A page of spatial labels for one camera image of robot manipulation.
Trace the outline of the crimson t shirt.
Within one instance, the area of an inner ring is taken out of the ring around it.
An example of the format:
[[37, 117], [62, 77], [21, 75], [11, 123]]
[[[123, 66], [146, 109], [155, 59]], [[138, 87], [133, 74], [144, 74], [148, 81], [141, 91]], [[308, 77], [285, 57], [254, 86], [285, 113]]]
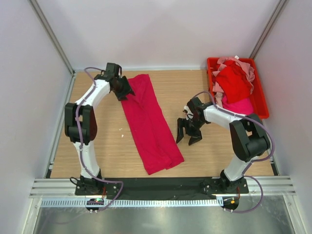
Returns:
[[148, 74], [129, 79], [134, 95], [121, 105], [145, 171], [152, 175], [184, 162]]

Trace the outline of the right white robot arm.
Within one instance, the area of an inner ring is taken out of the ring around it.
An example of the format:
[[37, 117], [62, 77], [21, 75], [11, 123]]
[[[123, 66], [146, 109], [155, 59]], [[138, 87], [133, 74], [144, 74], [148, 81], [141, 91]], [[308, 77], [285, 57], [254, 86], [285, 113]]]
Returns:
[[185, 117], [177, 119], [177, 143], [184, 135], [190, 136], [189, 145], [201, 141], [200, 129], [204, 124], [215, 123], [230, 131], [234, 156], [219, 179], [205, 186], [205, 191], [236, 192], [251, 164], [271, 146], [260, 118], [256, 114], [242, 115], [222, 109], [213, 102], [203, 103], [198, 97], [190, 99], [183, 112]]

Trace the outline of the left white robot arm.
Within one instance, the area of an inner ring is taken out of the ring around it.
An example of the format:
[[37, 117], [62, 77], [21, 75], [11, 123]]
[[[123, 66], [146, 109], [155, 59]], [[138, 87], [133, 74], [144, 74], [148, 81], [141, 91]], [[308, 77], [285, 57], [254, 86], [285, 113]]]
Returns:
[[120, 65], [107, 63], [106, 68], [99, 69], [99, 74], [95, 77], [89, 73], [89, 69], [85, 68], [84, 72], [92, 81], [90, 88], [76, 102], [68, 102], [64, 107], [64, 132], [73, 143], [81, 166], [79, 179], [70, 178], [76, 186], [76, 195], [98, 195], [108, 184], [102, 179], [96, 159], [94, 140], [98, 126], [95, 109], [111, 92], [118, 101], [126, 100], [127, 95], [134, 95]]

